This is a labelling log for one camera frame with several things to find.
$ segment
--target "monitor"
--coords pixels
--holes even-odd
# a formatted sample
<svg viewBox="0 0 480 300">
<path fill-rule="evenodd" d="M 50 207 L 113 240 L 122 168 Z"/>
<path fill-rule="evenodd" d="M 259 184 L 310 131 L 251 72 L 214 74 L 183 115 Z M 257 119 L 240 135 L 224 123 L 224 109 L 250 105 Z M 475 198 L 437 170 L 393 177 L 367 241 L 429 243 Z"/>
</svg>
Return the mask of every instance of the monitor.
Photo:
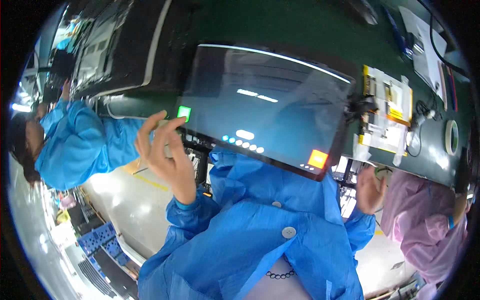
<svg viewBox="0 0 480 300">
<path fill-rule="evenodd" d="M 182 96 L 182 130 L 321 181 L 354 80 L 316 62 L 200 44 Z"/>
</svg>

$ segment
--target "yellow floor line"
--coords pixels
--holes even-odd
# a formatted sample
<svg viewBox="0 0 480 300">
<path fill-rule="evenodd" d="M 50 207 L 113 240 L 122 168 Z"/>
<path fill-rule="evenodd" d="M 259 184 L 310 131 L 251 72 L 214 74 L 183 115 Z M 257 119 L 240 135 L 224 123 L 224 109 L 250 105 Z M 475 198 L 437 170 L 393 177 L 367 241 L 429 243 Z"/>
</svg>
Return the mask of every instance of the yellow floor line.
<svg viewBox="0 0 480 300">
<path fill-rule="evenodd" d="M 120 167 L 120 169 L 121 169 L 122 171 L 124 171 L 125 173 L 128 173 L 129 175 L 132 175 L 132 174 L 129 173 L 127 170 L 125 170 L 123 167 Z M 134 174 L 134 175 L 132 175 L 132 176 L 135 177 L 135 178 L 140 179 L 140 180 L 143 181 L 143 182 L 146 182 L 146 183 L 148 183 L 148 184 L 151 184 L 151 185 L 153 185 L 154 187 L 163 190 L 164 192 L 168 192 L 168 187 L 166 187 L 166 186 L 164 186 L 164 185 L 161 185 L 161 184 L 158 184 L 158 183 L 153 182 L 153 181 L 151 181 L 151 180 L 148 180 L 147 178 L 145 178 L 145 177 L 143 177 L 143 176 L 140 176 L 140 175 L 138 175 L 138 174 Z"/>
</svg>

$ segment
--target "green square button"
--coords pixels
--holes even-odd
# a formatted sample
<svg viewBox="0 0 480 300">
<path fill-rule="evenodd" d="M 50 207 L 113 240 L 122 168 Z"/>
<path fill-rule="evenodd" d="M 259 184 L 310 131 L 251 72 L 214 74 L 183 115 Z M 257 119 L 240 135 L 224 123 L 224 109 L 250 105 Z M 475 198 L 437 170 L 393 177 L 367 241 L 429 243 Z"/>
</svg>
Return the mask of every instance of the green square button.
<svg viewBox="0 0 480 300">
<path fill-rule="evenodd" d="M 187 120 L 185 121 L 188 122 L 188 119 L 190 118 L 190 111 L 192 109 L 191 108 L 188 108 L 186 106 L 180 106 L 179 107 L 179 112 L 177 114 L 177 118 L 181 118 L 181 117 L 187 117 Z"/>
</svg>

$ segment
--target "paper document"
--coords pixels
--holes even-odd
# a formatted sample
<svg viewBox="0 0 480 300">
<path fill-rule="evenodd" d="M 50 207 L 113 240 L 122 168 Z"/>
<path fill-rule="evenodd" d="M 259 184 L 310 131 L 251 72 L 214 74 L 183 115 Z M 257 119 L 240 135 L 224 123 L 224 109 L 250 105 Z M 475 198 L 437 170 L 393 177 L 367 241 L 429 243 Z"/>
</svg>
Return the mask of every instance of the paper document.
<svg viewBox="0 0 480 300">
<path fill-rule="evenodd" d="M 417 17 L 410 10 L 403 6 L 399 6 L 400 14 L 402 15 L 403 22 L 407 32 L 413 33 L 423 42 L 424 53 L 421 55 L 413 55 L 413 66 L 416 73 L 435 91 L 437 95 L 445 102 L 444 89 L 442 86 L 442 79 L 440 77 L 440 70 L 438 68 L 438 62 L 441 60 L 433 50 L 432 43 L 430 41 L 430 25 L 425 23 L 422 19 Z M 447 42 L 433 30 L 433 42 L 437 48 L 438 53 L 443 57 L 447 48 Z"/>
</svg>

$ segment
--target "orange square button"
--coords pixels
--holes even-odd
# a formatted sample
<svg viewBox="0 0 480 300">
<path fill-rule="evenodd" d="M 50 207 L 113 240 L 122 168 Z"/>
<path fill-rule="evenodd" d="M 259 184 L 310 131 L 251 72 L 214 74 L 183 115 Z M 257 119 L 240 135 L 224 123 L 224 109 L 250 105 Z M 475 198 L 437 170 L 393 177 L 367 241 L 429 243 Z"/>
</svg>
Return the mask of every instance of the orange square button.
<svg viewBox="0 0 480 300">
<path fill-rule="evenodd" d="M 312 154 L 308 160 L 310 166 L 314 166 L 323 169 L 325 162 L 327 161 L 328 154 L 320 152 L 318 150 L 312 150 Z"/>
</svg>

